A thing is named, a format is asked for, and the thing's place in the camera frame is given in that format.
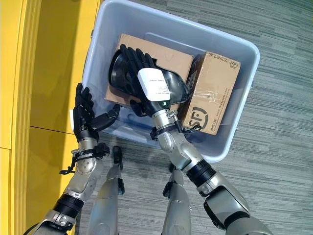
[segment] robotic hand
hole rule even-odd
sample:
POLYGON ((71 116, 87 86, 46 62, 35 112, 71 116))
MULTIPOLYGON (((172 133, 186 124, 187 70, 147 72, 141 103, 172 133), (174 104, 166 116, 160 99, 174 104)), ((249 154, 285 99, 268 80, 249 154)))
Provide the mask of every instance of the robotic hand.
MULTIPOLYGON (((156 87, 147 89, 149 84, 146 83, 151 80, 157 78, 160 83, 163 80, 163 84, 165 80, 159 76, 149 54, 143 56, 141 50, 134 51, 130 47, 126 48, 125 45, 121 45, 120 51, 114 57, 120 53, 124 55, 124 63, 128 64, 127 73, 130 76, 124 77, 127 82, 121 80, 117 82, 115 80, 117 76, 111 70, 110 84, 141 100, 141 103, 131 102, 135 114, 140 117, 144 115, 152 117, 155 127, 151 137, 159 141, 173 165, 189 177, 200 195, 207 197, 204 208, 214 225, 226 230, 226 235, 272 235, 260 220, 250 215, 248 204, 242 195, 186 140, 177 112, 169 112, 171 99, 164 95, 169 93, 168 90, 163 89, 159 92, 156 87)), ((115 64, 116 60, 113 58, 111 68, 115 64)))
POLYGON ((79 149, 72 151, 72 164, 60 174, 74 173, 63 195, 53 209, 34 230, 35 235, 64 235, 75 224, 75 218, 93 192, 96 181, 103 169, 101 159, 110 153, 105 143, 98 143, 98 131, 112 125, 119 114, 119 105, 98 117, 92 110, 93 101, 89 88, 76 87, 75 107, 73 109, 74 133, 79 149))

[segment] brown cardboard box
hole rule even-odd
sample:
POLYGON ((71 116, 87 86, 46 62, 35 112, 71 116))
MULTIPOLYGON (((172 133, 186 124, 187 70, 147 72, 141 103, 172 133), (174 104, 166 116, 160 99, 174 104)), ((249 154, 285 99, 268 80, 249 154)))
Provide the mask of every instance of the brown cardboard box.
POLYGON ((194 59, 187 82, 193 95, 179 111, 184 127, 199 124, 202 132, 217 134, 239 69, 239 62, 208 51, 194 59))
MULTIPOLYGON (((127 34, 121 35, 116 50, 120 48, 121 44, 125 44, 127 47, 132 47, 133 49, 139 48, 143 51, 143 53, 150 54, 152 58, 157 59, 156 65, 161 68, 176 72, 181 76, 184 82, 186 82, 193 60, 191 55, 127 34)), ((129 101, 131 99, 139 101, 137 98, 118 91, 110 85, 108 85, 105 99, 119 103, 126 107, 130 106, 129 101)), ((178 104, 171 106, 171 109, 177 108, 178 104)))

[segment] white tag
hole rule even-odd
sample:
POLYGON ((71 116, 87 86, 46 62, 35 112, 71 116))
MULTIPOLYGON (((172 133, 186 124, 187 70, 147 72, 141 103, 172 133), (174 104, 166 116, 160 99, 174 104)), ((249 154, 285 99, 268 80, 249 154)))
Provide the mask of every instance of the white tag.
POLYGON ((171 99, 161 70, 152 68, 141 69, 138 72, 138 79, 148 100, 164 101, 171 99))
POLYGON ((70 127, 72 131, 74 131, 74 115, 73 115, 73 110, 69 110, 69 120, 70 120, 70 127))

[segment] gray plastic bin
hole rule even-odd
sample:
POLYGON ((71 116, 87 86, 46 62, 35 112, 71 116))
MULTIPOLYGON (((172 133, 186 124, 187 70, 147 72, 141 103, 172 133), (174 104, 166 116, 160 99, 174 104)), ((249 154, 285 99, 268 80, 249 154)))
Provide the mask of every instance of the gray plastic bin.
MULTIPOLYGON (((83 84, 90 87, 99 115, 113 103, 104 99, 108 70, 121 33, 133 35, 191 55, 212 51, 241 63, 222 125, 217 135, 194 133, 188 138, 208 162, 222 160, 230 148, 253 77, 259 64, 258 48, 251 42, 219 30, 126 0, 106 0, 97 15, 86 59, 83 84)), ((122 108, 106 133, 159 147, 151 140, 149 117, 137 117, 122 108)))

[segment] yellow panel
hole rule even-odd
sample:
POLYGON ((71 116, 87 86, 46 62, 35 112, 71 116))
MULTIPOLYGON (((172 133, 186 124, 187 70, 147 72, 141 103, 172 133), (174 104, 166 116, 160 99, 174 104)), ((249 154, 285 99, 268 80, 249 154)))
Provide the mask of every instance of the yellow panel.
POLYGON ((11 150, 0 148, 0 228, 1 234, 10 234, 9 199, 10 199, 10 157, 11 150))
POLYGON ((26 227, 38 223, 56 203, 73 176, 59 175, 78 147, 72 134, 31 127, 27 171, 26 227))
POLYGON ((25 231, 31 84, 41 0, 24 0, 16 53, 10 162, 11 234, 25 231))
POLYGON ((2 0, 1 10, 1 86, 0 147, 11 148, 11 128, 16 55, 22 0, 2 0))
POLYGON ((98 0, 43 0, 32 90, 31 126, 72 133, 68 110, 82 79, 98 0))

